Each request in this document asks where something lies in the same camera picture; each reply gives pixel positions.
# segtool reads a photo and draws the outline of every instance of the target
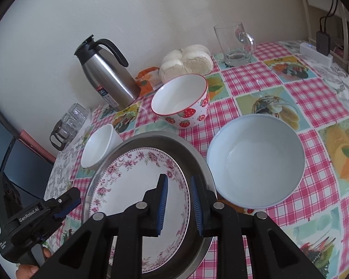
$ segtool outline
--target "strawberry print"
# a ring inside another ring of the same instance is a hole
[[[180,127],[182,128],[186,128],[190,126],[190,122],[188,120],[183,120],[181,123],[180,123]]]
[[[171,118],[171,117],[166,117],[165,118],[166,119],[166,121],[168,122],[168,123],[170,123],[170,124],[174,124],[176,121],[173,119],[173,118]]]
[[[205,105],[208,104],[208,102],[209,102],[209,94],[208,94],[208,92],[207,92],[207,96],[205,97],[204,100],[202,100],[202,102],[201,102],[200,105],[201,105],[202,107],[204,107]]]
[[[205,119],[205,115],[204,114],[202,114],[202,115],[199,115],[199,117],[198,117],[198,121],[202,121],[202,120],[204,120]]]
[[[192,115],[194,115],[196,112],[195,109],[193,108],[187,108],[186,110],[183,110],[181,112],[178,113],[178,116],[179,117],[184,117],[184,118],[187,118],[187,117],[191,117]]]

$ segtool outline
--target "power strip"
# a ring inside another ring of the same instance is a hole
[[[316,60],[317,62],[323,64],[326,67],[331,67],[333,56],[322,55],[320,52],[317,51],[316,46],[310,43],[302,42],[300,44],[300,53],[302,55],[311,57],[312,59]]]

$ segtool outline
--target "screw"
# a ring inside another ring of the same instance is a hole
[[[104,217],[104,214],[102,212],[94,213],[92,216],[93,220],[96,220],[96,221],[103,219],[103,217]]]
[[[138,208],[138,209],[144,209],[144,208],[146,208],[147,207],[147,203],[146,202],[144,202],[144,201],[140,201],[140,202],[137,202],[136,203],[136,208]]]
[[[256,213],[256,216],[257,216],[258,219],[264,220],[264,219],[267,219],[268,214],[266,214],[263,211],[259,211],[259,212]]]
[[[224,204],[222,202],[219,202],[219,201],[216,201],[214,204],[213,204],[213,207],[215,209],[218,209],[218,210],[222,210],[224,208]]]

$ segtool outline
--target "strawberry bowl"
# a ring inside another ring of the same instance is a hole
[[[195,127],[208,115],[207,80],[199,74],[178,76],[158,89],[151,108],[178,129]]]

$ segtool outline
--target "metal basin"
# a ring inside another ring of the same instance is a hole
[[[84,223],[84,220],[87,220],[89,217],[91,197],[103,172],[117,157],[127,151],[140,147],[152,147],[164,151],[178,163],[185,175],[189,187],[191,185],[191,177],[195,174],[199,174],[204,179],[207,188],[216,194],[213,177],[207,163],[202,155],[200,155],[200,153],[188,141],[170,132],[145,132],[129,138],[120,144],[96,171],[88,186],[81,223]],[[142,278],[187,279],[203,261],[212,240],[212,237],[203,238],[199,236],[196,228],[194,211],[191,205],[188,230],[177,252],[163,266],[151,272],[142,274]]]

